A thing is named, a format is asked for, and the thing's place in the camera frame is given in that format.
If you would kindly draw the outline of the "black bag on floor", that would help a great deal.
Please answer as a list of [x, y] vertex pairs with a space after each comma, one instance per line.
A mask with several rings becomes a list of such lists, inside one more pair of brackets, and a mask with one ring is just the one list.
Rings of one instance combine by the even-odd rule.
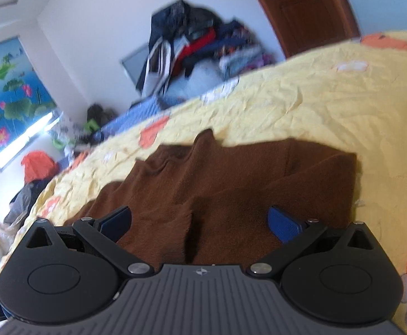
[[88, 127], [93, 130], [98, 130], [117, 118], [117, 112], [111, 108], [103, 108], [99, 104], [92, 104], [87, 109]]

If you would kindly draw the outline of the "grey framed panel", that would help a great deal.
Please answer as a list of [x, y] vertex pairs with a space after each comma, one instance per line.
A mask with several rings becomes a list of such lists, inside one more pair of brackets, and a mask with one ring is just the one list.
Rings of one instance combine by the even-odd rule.
[[134, 86], [138, 83], [138, 79], [142, 74], [148, 55], [149, 46], [148, 44], [144, 44], [121, 60], [121, 65]]

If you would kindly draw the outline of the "blue quilted blanket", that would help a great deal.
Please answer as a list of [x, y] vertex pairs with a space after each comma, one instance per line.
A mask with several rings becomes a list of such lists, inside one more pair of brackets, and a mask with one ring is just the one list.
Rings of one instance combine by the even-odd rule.
[[105, 124], [92, 135], [92, 141], [101, 143], [105, 139], [120, 134], [132, 126], [157, 116], [169, 108], [185, 102], [184, 98], [164, 97], [152, 95], [133, 104], [124, 114]]

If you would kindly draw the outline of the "lotus flower wall poster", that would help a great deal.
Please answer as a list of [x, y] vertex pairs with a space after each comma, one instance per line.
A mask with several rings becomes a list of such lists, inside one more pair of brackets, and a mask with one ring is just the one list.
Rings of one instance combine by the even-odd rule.
[[19, 38], [0, 42], [0, 171], [58, 118], [57, 108]]

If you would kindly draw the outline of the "yellow patterned bed quilt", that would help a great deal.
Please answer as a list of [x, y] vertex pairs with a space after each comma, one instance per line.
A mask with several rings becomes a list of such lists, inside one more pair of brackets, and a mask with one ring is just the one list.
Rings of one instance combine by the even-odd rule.
[[[323, 222], [271, 278], [251, 264], [125, 277], [89, 252], [79, 210], [160, 145], [208, 129], [224, 147], [294, 138], [354, 153], [349, 224]], [[0, 305], [2, 334], [407, 334], [407, 32], [300, 54], [99, 144], [39, 197], [0, 265]]]

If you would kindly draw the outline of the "green plastic stool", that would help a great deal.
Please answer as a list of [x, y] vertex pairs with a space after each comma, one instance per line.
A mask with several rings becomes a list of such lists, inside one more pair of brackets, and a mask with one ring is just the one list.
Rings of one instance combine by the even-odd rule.
[[100, 126], [91, 119], [84, 125], [74, 121], [59, 120], [50, 130], [52, 143], [58, 150], [66, 147], [74, 148], [79, 145], [93, 145], [100, 139]]

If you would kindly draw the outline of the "brown knit sweater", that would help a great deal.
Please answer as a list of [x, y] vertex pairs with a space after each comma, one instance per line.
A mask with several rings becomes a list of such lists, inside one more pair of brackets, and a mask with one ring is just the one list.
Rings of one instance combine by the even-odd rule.
[[211, 130], [189, 146], [160, 145], [122, 181], [105, 185], [78, 217], [131, 210], [125, 251], [155, 269], [164, 264], [248, 266], [280, 247], [267, 213], [333, 228], [351, 220], [354, 153], [294, 138], [222, 146]]

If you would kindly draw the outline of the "brown wooden door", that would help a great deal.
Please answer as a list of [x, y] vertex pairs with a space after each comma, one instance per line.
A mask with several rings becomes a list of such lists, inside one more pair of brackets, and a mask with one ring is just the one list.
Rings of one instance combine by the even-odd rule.
[[258, 0], [286, 58], [360, 36], [348, 0]]

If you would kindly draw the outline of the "orange plastic bag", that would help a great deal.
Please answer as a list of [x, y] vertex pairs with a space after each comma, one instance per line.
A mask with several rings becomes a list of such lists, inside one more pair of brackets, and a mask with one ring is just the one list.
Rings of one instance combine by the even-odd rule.
[[24, 169], [24, 183], [34, 180], [53, 178], [59, 173], [59, 165], [43, 150], [29, 152], [23, 157], [20, 165]]

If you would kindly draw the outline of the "pile of clothes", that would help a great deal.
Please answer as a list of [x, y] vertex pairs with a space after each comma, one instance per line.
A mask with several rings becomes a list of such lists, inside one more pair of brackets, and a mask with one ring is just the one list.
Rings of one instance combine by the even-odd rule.
[[176, 0], [152, 14], [147, 56], [135, 88], [143, 97], [165, 95], [173, 80], [189, 79], [212, 63], [222, 80], [273, 64], [275, 59], [240, 21]]

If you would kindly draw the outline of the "dark clothes beside bed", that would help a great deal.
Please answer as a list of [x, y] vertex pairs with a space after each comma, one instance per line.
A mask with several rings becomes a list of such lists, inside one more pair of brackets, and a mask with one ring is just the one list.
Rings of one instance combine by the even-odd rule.
[[13, 225], [13, 223], [22, 225], [50, 180], [51, 178], [36, 179], [25, 184], [10, 201], [10, 211], [5, 216], [3, 223], [6, 225]]

